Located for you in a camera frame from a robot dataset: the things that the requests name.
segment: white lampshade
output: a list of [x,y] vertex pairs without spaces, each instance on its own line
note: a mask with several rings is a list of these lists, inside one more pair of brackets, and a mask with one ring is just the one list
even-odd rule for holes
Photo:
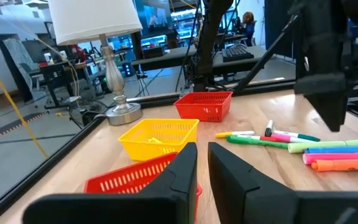
[[49,8],[59,45],[142,30],[132,0],[49,0]]

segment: silver lamp base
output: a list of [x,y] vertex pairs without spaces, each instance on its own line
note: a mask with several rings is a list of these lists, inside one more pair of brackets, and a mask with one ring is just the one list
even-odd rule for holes
[[109,124],[113,126],[119,126],[123,124],[128,124],[136,121],[137,119],[143,116],[140,105],[137,103],[127,103],[127,109],[118,110],[118,106],[113,107],[106,112],[107,119]]

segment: red basket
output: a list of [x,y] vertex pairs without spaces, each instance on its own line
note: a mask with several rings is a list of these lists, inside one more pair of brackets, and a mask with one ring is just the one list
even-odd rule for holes
[[[106,174],[93,177],[85,183],[84,193],[136,194],[153,181],[177,155],[177,152],[139,162]],[[195,219],[198,198],[203,189],[197,184]]]
[[221,122],[230,110],[231,91],[188,93],[174,103],[182,119]]

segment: keyboard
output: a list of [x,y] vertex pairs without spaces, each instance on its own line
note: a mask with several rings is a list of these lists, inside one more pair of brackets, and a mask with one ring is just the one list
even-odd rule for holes
[[223,62],[254,58],[254,55],[246,51],[246,48],[247,47],[244,44],[236,44],[229,49],[223,49]]

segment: pink marker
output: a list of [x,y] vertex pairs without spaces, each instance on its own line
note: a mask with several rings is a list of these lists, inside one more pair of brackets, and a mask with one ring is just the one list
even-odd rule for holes
[[292,136],[285,135],[285,134],[272,134],[272,137],[281,141],[281,142],[288,142],[288,143],[313,142],[313,141],[310,141],[307,139],[296,138],[296,137],[292,137]]
[[358,152],[355,153],[305,153],[303,154],[303,162],[310,165],[316,160],[343,160],[358,159]]

